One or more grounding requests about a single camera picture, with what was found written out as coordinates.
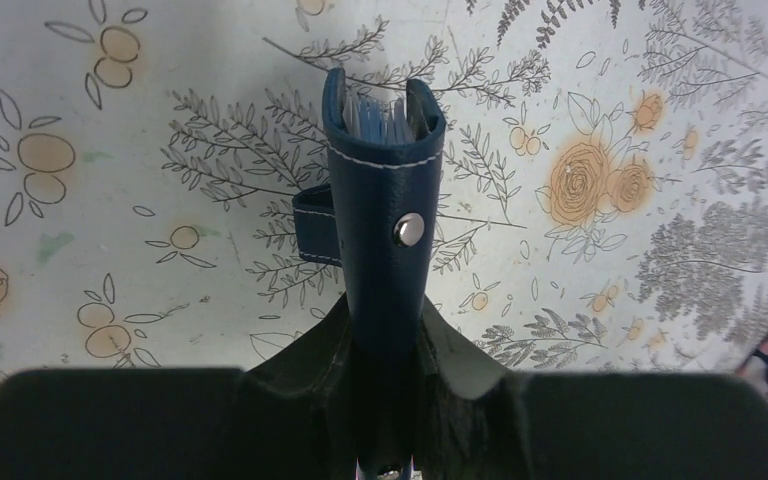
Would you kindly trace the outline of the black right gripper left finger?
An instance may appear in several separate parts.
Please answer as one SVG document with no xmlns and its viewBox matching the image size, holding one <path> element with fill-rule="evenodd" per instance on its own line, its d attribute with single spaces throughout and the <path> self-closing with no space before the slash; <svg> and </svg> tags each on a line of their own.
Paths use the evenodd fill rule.
<svg viewBox="0 0 768 480">
<path fill-rule="evenodd" d="M 269 360 L 45 368 L 0 384 L 0 479 L 350 479 L 345 300 Z"/>
</svg>

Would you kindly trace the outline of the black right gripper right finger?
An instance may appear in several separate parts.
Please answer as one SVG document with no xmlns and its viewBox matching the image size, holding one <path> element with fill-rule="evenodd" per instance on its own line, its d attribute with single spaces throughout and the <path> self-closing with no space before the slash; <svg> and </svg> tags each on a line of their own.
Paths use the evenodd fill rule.
<svg viewBox="0 0 768 480">
<path fill-rule="evenodd" d="M 508 369 L 423 307 L 426 479 L 768 479 L 768 404 L 707 373 Z"/>
</svg>

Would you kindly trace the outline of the blue leather card holder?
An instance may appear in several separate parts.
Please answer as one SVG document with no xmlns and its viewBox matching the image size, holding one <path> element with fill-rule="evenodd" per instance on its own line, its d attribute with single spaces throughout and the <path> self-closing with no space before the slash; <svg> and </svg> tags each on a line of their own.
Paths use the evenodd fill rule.
<svg viewBox="0 0 768 480">
<path fill-rule="evenodd" d="M 412 473 L 412 363 L 431 257 L 447 121 L 411 78 L 393 103 L 352 93 L 342 68 L 322 93 L 329 180 L 292 205 L 301 258 L 342 269 L 362 479 Z"/>
</svg>

